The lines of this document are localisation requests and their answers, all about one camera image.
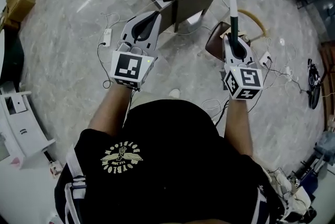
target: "bag strap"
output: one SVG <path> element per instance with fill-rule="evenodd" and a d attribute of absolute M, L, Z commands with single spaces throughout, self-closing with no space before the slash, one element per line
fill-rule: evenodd
<path fill-rule="evenodd" d="M 78 213 L 74 206 L 73 199 L 84 199 L 86 193 L 86 180 L 83 171 L 79 165 L 74 146 L 71 145 L 66 155 L 66 162 L 71 172 L 73 182 L 67 183 L 65 186 L 65 223 L 69 224 L 68 214 L 71 214 L 74 224 L 81 224 Z"/>
<path fill-rule="evenodd" d="M 255 211 L 251 220 L 251 224 L 258 224 L 260 223 L 259 218 L 265 220 L 266 222 L 262 222 L 262 224 L 269 224 L 270 223 L 270 212 L 268 210 L 266 210 L 266 212 L 263 211 L 263 205 L 266 204 L 266 198 L 263 195 L 262 191 L 257 188 L 257 201 L 256 201 L 256 206 L 255 206 Z"/>

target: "black t-shirt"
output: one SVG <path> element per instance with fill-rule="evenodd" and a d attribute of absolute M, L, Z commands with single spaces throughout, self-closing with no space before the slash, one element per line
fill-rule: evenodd
<path fill-rule="evenodd" d="M 262 169 L 220 137 L 203 110 L 183 100 L 132 109 L 115 137 L 84 130 L 75 152 L 87 182 L 85 223 L 251 223 L 259 186 L 269 189 L 267 203 L 272 199 L 278 208 Z M 71 181 L 66 165 L 55 188 L 63 220 L 64 187 Z"/>

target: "gray marble floor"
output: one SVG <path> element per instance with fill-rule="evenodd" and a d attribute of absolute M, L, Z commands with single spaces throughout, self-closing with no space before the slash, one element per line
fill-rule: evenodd
<path fill-rule="evenodd" d="M 25 52 L 23 83 L 32 91 L 36 108 L 48 137 L 56 139 L 51 153 L 61 162 L 70 144 L 77 141 L 102 101 L 106 90 L 102 87 L 105 73 L 96 55 L 97 41 L 106 26 L 101 13 L 119 13 L 122 19 L 150 4 L 150 0 L 92 0 L 77 13 L 86 0 L 37 0 L 23 23 L 20 38 Z M 302 88 L 307 87 L 307 59 L 319 65 L 318 35 L 305 9 L 297 9 L 293 0 L 238 0 L 238 7 L 246 9 L 264 23 L 272 43 L 269 47 L 276 69 L 289 65 Z M 146 10 L 155 9 L 154 5 Z M 203 25 L 212 28 L 226 12 L 222 0 L 215 0 L 204 17 Z M 115 15 L 109 22 L 116 20 Z M 113 45 L 101 48 L 103 61 L 108 62 L 112 49 L 125 23 L 113 26 Z M 258 27 L 245 16 L 240 17 L 240 29 L 252 38 L 260 34 Z M 182 26 L 180 32 L 187 28 Z M 191 35 L 163 33 L 159 37 L 159 59 L 144 85 L 144 90 L 167 95 L 173 88 L 181 90 L 181 98 L 199 106 L 203 101 L 228 97 L 222 90 L 219 71 L 222 62 L 205 50 L 209 30 L 200 28 Z M 280 44 L 284 39 L 287 47 Z M 252 44 L 258 56 L 266 50 L 265 39 Z M 276 79 L 269 73 L 265 85 Z M 287 79 L 278 77 L 273 86 L 283 85 Z M 306 93 L 299 93 L 297 85 L 271 87 L 265 90 L 258 104 L 250 112 L 250 126 L 256 154 L 290 172 L 312 152 L 323 130 L 322 101 L 315 110 L 308 108 Z M 249 108 L 255 100 L 248 103 Z M 214 101 L 205 104 L 215 106 Z M 217 109 L 208 111 L 214 116 Z M 218 126 L 224 134 L 225 117 Z"/>

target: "person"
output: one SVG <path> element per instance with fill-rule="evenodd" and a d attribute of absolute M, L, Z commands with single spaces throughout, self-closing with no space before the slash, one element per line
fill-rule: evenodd
<path fill-rule="evenodd" d="M 253 159 L 247 105 L 230 100 L 224 138 L 196 105 L 114 84 L 75 153 L 86 176 L 84 223 L 275 223 L 282 204 Z M 65 166 L 55 188 L 65 219 Z"/>

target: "gray backpack strap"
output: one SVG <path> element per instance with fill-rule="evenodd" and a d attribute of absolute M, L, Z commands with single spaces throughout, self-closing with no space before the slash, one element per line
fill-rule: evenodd
<path fill-rule="evenodd" d="M 74 224 L 81 224 L 73 200 L 84 199 L 86 193 L 86 179 L 79 165 L 73 145 L 71 145 L 66 155 L 66 162 L 71 172 L 73 182 L 67 183 L 65 186 L 65 223 L 69 224 L 68 214 L 70 213 Z"/>

